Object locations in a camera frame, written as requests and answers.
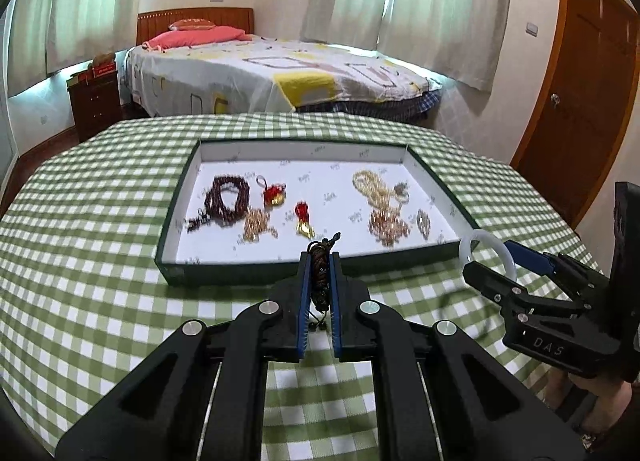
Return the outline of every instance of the dark brown beaded bracelet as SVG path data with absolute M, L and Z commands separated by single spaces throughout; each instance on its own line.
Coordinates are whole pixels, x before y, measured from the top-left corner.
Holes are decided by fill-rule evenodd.
M 238 189 L 238 197 L 233 209 L 228 208 L 222 200 L 224 187 L 235 186 Z M 189 219 L 187 232 L 193 232 L 203 224 L 209 224 L 213 219 L 221 221 L 227 226 L 242 219 L 246 215 L 249 206 L 249 185 L 240 176 L 216 176 L 213 178 L 211 190 L 204 199 L 204 210 L 198 210 L 198 217 Z

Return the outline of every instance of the white patterned bedspread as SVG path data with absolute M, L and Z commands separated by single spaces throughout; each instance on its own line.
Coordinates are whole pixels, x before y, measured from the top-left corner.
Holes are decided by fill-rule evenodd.
M 164 53 L 137 46 L 125 66 L 134 101 L 151 116 L 293 112 L 322 102 L 409 100 L 439 87 L 383 57 L 258 36 Z

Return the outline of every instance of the tablecloth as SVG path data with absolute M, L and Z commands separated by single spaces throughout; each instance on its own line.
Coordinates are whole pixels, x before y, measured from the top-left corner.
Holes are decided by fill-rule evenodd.
M 215 324 L 268 287 L 168 287 L 154 265 L 162 222 L 198 138 L 331 137 L 410 144 L 482 228 L 595 266 L 577 235 L 508 165 L 432 130 L 345 114 L 177 116 L 123 121 L 48 160 L 0 221 L 1 384 L 53 451 L 62 434 L 187 319 Z M 476 257 L 497 267 L 493 251 Z M 558 297 L 518 270 L 530 293 Z M 498 307 L 457 260 L 363 278 L 405 318 L 455 321 L 534 391 L 545 366 L 507 349 Z M 378 459 L 370 366 L 339 364 L 326 332 L 300 364 L 270 364 L 262 457 Z

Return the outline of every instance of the tray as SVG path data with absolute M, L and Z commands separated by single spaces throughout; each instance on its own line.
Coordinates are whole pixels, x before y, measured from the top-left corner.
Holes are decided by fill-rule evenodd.
M 352 183 L 353 174 L 371 170 L 392 188 L 408 184 L 409 202 L 401 218 L 410 235 L 392 248 L 369 233 L 372 208 Z M 186 219 L 204 206 L 206 191 L 218 175 L 243 176 L 250 186 L 249 205 L 263 208 L 263 189 L 284 183 L 287 198 L 271 210 L 270 226 L 257 243 L 242 240 L 244 221 L 232 226 L 212 222 L 194 232 Z M 232 206 L 236 193 L 223 192 Z M 156 265 L 170 285 L 266 285 L 296 274 L 309 240 L 295 231 L 294 207 L 308 204 L 315 240 L 341 233 L 333 251 L 340 253 L 346 275 L 368 275 L 444 261 L 458 256 L 463 235 L 478 225 L 450 190 L 410 146 L 319 139 L 234 139 L 197 142 L 184 167 L 162 227 Z M 431 220 L 428 239 L 415 224 L 418 209 Z

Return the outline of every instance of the wooden headboard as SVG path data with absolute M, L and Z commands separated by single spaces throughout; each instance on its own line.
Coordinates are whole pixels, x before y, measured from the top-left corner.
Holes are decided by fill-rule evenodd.
M 252 8 L 181 8 L 149 11 L 138 15 L 136 44 L 140 45 L 164 33 L 176 20 L 205 18 L 216 25 L 226 25 L 254 32 L 254 10 Z

